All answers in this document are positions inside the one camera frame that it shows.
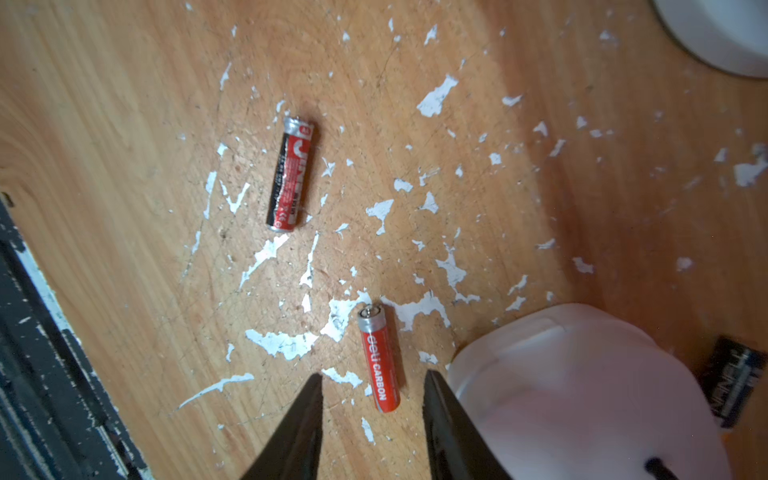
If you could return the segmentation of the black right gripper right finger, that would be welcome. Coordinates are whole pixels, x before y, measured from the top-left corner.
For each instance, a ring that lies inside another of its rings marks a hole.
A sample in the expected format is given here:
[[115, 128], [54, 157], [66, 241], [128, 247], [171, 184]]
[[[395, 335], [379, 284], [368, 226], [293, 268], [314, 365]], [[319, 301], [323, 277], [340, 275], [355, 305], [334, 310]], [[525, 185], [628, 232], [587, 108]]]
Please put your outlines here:
[[425, 375], [422, 415], [432, 479], [511, 479], [436, 370]]

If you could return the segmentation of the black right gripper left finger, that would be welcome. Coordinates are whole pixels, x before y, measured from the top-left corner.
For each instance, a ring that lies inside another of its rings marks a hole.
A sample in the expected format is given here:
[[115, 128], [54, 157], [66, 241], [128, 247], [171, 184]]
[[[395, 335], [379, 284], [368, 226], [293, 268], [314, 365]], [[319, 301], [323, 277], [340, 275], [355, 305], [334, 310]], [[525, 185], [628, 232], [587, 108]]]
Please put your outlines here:
[[242, 479], [316, 479], [322, 414], [322, 377], [314, 373]]

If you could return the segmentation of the white square alarm clock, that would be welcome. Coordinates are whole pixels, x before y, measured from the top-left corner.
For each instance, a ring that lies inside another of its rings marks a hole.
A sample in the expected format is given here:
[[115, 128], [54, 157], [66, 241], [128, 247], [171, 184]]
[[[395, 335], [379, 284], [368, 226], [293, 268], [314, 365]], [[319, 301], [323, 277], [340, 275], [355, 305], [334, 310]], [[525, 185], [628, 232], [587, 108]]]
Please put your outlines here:
[[585, 304], [475, 340], [447, 382], [514, 479], [727, 479], [728, 456], [693, 373], [641, 329]]

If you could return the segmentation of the red carbon AA battery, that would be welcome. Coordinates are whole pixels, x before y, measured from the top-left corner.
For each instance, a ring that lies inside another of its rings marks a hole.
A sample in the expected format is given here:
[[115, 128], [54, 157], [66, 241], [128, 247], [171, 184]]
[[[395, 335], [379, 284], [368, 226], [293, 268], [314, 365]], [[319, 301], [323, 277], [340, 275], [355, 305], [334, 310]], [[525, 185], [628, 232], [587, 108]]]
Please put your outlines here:
[[385, 311], [380, 304], [358, 312], [357, 324], [371, 377], [372, 395], [382, 413], [394, 412], [400, 405], [399, 385], [392, 342]]

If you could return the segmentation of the red black AA battery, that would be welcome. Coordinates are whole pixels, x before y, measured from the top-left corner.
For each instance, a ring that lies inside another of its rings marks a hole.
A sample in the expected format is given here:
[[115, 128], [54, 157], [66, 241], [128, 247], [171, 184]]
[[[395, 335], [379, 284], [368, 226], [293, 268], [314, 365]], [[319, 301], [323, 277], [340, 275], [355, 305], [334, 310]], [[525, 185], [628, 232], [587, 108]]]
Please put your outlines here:
[[284, 120], [266, 217], [266, 224], [275, 231], [290, 232], [297, 225], [313, 133], [314, 126], [300, 118]]

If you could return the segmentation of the black gold AA battery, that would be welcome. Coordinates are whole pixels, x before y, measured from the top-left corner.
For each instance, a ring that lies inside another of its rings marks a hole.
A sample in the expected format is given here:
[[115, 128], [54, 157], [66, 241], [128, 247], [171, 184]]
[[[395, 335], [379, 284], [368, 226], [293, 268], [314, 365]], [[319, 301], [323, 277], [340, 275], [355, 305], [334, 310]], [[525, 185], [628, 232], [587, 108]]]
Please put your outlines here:
[[731, 336], [719, 336], [697, 376], [715, 424], [733, 430], [767, 366], [767, 353]]

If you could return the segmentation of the white round twin-bell alarm clock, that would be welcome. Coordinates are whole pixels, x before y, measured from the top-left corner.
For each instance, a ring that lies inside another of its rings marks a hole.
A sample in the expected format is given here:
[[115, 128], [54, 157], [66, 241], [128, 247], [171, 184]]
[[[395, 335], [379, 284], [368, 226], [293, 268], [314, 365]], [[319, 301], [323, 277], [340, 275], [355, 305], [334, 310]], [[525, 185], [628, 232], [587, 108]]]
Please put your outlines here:
[[665, 28], [690, 54], [726, 73], [767, 77], [767, 2], [653, 0]]

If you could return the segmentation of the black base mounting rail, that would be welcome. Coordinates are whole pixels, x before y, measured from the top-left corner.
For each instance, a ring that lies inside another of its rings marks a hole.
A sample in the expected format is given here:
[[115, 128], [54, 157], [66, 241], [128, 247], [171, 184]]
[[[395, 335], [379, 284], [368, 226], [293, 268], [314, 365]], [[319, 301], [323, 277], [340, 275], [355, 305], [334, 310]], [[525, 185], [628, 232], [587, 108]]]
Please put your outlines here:
[[1, 210], [1, 476], [153, 476], [6, 208]]

